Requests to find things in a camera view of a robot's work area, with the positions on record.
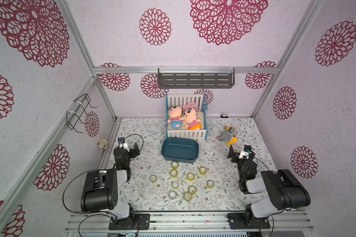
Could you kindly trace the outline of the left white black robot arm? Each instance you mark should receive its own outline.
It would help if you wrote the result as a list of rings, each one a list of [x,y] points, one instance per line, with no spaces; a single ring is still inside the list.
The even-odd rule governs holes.
[[[109,230],[148,230],[149,214],[136,214],[129,203],[119,200],[118,185],[130,181],[130,161],[140,155],[137,144],[129,149],[125,145],[114,149],[115,164],[120,165],[110,169],[93,169],[85,171],[74,178],[76,180],[86,175],[80,198],[80,211],[69,209],[62,197],[64,208],[73,214],[85,215],[86,218],[105,216],[110,218]]]

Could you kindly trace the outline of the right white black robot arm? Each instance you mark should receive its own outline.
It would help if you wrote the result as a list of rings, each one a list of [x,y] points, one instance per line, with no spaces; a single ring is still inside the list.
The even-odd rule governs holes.
[[[230,228],[240,229],[272,229],[269,218],[286,210],[309,206],[311,198],[308,191],[297,180],[291,171],[266,170],[257,177],[255,153],[250,145],[245,145],[241,153],[234,151],[230,145],[227,158],[237,164],[239,189],[245,194],[267,192],[268,196],[256,203],[248,204],[242,214],[228,214]]]

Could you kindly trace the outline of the tape roll nearest box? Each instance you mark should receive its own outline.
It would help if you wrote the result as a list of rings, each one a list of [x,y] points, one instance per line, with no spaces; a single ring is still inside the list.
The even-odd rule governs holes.
[[[173,170],[177,170],[177,169],[179,168],[179,166],[180,166],[180,165],[179,165],[179,163],[177,163],[177,162],[172,162],[172,163],[171,163],[171,167],[172,167]]]

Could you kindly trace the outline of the teal plastic storage box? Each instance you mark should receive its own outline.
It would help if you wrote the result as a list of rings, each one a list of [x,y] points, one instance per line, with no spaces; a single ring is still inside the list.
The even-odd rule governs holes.
[[[199,157],[199,143],[192,139],[168,137],[163,141],[161,154],[167,161],[192,164]]]

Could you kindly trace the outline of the pale tape roll bottom left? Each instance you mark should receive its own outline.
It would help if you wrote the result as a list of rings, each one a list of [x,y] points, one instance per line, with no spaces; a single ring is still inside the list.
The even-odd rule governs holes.
[[[169,198],[172,200],[176,199],[178,196],[178,194],[174,190],[170,190],[168,195],[169,195]]]

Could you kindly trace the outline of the small yellow white plush ball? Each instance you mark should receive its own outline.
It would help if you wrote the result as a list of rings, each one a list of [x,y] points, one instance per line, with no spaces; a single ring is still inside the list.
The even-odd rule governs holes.
[[[109,142],[108,142],[107,139],[101,139],[101,140],[98,142],[98,147],[99,147],[100,149],[102,149],[102,150],[105,150],[105,149],[107,149],[108,144],[109,144]]]

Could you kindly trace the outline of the plush doll blue shorts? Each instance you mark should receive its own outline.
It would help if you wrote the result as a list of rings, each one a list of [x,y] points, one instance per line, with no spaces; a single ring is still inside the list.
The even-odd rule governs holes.
[[[182,113],[183,109],[179,105],[172,106],[168,110],[168,124],[171,125],[172,129],[179,129],[183,126]]]

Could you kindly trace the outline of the plush doll orange shorts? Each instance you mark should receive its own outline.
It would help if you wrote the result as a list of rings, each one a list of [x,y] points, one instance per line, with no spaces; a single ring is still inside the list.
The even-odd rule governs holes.
[[[188,109],[183,112],[182,118],[186,123],[186,130],[200,130],[201,129],[201,119],[197,117],[197,111],[195,109]]]

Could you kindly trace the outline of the white blue toy crib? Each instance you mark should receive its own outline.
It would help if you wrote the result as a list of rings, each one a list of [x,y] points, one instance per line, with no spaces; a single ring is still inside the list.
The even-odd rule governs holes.
[[[207,100],[204,94],[167,95],[167,137],[206,140]]]

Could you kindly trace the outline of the pink pillow in crib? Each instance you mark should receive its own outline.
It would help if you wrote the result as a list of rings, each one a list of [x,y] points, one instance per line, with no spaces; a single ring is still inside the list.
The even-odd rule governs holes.
[[[195,109],[197,110],[197,106],[196,106],[196,103],[195,102],[190,102],[188,104],[185,104],[185,105],[182,105],[182,111],[186,111],[188,109]]]

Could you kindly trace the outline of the grey plush keychain toy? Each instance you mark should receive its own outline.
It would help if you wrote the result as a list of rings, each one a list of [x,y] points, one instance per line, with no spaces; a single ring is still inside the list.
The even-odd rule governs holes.
[[[228,146],[237,142],[237,131],[232,126],[223,126],[223,131],[220,136],[217,137],[217,140],[225,142]]]

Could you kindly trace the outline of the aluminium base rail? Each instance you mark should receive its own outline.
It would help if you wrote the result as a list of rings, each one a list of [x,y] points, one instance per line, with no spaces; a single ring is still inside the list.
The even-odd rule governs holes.
[[[270,234],[284,231],[312,232],[314,228],[304,211],[275,214],[254,227],[243,223],[241,211],[198,212],[137,212],[136,223],[124,227],[102,215],[71,215],[63,231],[67,236],[94,236],[109,233],[162,232],[261,232]]]

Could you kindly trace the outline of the grey wall shelf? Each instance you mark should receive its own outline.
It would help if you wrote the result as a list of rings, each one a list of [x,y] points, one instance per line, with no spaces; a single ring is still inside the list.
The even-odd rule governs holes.
[[[235,74],[165,73],[158,69],[157,82],[161,89],[230,89],[235,84]]]

